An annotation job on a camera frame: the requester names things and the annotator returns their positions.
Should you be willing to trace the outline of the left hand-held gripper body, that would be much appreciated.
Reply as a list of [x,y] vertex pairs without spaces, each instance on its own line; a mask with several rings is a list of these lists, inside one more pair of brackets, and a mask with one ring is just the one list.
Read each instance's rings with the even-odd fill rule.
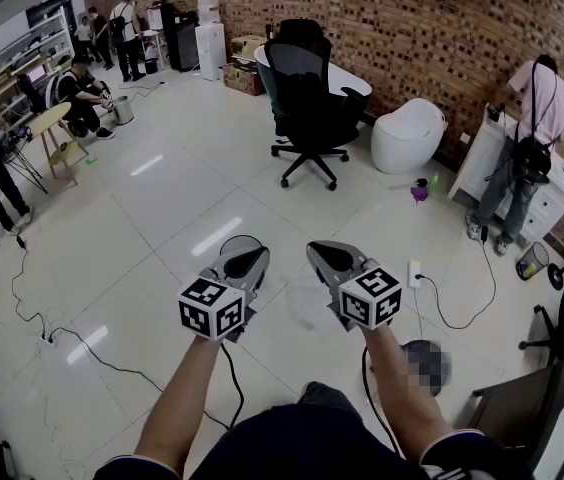
[[234,276],[218,276],[211,267],[190,276],[177,294],[183,327],[207,340],[237,342],[256,315],[257,291],[234,286]]

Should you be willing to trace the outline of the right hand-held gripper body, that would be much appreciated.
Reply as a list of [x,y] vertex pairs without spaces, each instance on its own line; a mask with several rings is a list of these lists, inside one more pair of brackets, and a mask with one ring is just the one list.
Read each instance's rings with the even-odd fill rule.
[[384,264],[367,259],[347,280],[337,281],[329,307],[347,331],[391,323],[401,308],[403,284]]

